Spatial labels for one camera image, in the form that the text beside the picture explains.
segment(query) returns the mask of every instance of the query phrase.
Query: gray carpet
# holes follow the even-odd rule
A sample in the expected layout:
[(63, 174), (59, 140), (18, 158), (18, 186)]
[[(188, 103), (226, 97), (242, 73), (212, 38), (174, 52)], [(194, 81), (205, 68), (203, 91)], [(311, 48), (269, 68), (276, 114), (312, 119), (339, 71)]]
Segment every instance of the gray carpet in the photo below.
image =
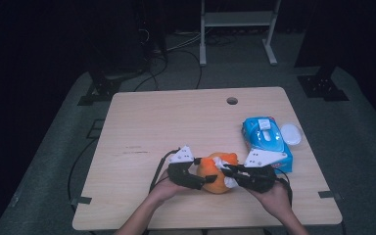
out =
[[(355, 79), (337, 68), (332, 79), (349, 101), (325, 102), (307, 98), (297, 76), (314, 74), (317, 68), (295, 69), (294, 63), (303, 34), (275, 33), (272, 46), (278, 66), (269, 65), (261, 39), (263, 34), (237, 36), (225, 46), (207, 48), (208, 64), (202, 68), (200, 89), (281, 86), (285, 89), (304, 129), (331, 190), (344, 199), (338, 201), (347, 234), (376, 234), (376, 112), (360, 92)], [(169, 36), (167, 45), (177, 45), (185, 37)], [(198, 42), (181, 50), (198, 57)], [(153, 60), (152, 73), (164, 67)], [(119, 92), (131, 92), (150, 75), (125, 81)], [(200, 77), (196, 59), (186, 52), (169, 54), (167, 68), (157, 75), (160, 90), (194, 89)], [(73, 198), (81, 193), (97, 141), (87, 138), (95, 119), (105, 118), (109, 102), (78, 106), (91, 79), (88, 73), (77, 78), (68, 97), (43, 139), (17, 197), (0, 220), (0, 234), (89, 234), (71, 227), (73, 211), (68, 196), (70, 179)], [(153, 79), (138, 91), (155, 90)], [(272, 234), (285, 234), (281, 227), (267, 228)], [(312, 234), (343, 234), (340, 225), (311, 226)], [(112, 234), (96, 231), (95, 234)]]

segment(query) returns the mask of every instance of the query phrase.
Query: table top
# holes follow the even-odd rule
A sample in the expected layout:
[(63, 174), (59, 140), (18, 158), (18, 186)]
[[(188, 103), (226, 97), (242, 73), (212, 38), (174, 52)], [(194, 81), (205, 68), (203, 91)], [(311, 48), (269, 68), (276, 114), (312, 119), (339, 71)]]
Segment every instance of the table top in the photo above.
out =
[[(230, 105), (228, 100), (237, 100)], [(270, 116), (279, 127), (291, 122), (303, 139), (290, 149), (293, 209), (304, 225), (338, 224), (341, 213), (329, 191), (299, 120), (281, 87), (118, 93), (114, 96), (72, 226), (77, 230), (121, 227), (148, 194), (160, 159), (189, 145), (195, 158), (236, 153), (239, 164), (249, 150), (241, 134), (246, 118)], [(195, 173), (193, 165), (190, 171)], [(222, 195), (191, 190), (155, 212), (149, 229), (224, 228), (281, 225), (245, 189)]]

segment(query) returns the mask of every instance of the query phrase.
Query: human hand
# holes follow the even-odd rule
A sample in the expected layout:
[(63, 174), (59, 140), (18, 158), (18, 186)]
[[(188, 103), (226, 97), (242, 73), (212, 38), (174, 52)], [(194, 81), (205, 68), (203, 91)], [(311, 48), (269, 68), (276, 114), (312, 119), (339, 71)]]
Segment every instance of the human hand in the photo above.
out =
[(293, 213), (288, 191), (282, 183), (275, 181), (273, 187), (265, 193), (247, 190), (261, 202), (267, 212), (277, 219), (282, 220), (282, 217)]
[(169, 176), (167, 174), (167, 169), (161, 175), (158, 183), (155, 185), (154, 189), (148, 195), (148, 197), (153, 198), (154, 200), (158, 201), (159, 203), (163, 203), (164, 201), (172, 198), (179, 192), (188, 191), (189, 188), (176, 185), (172, 181), (170, 181)]

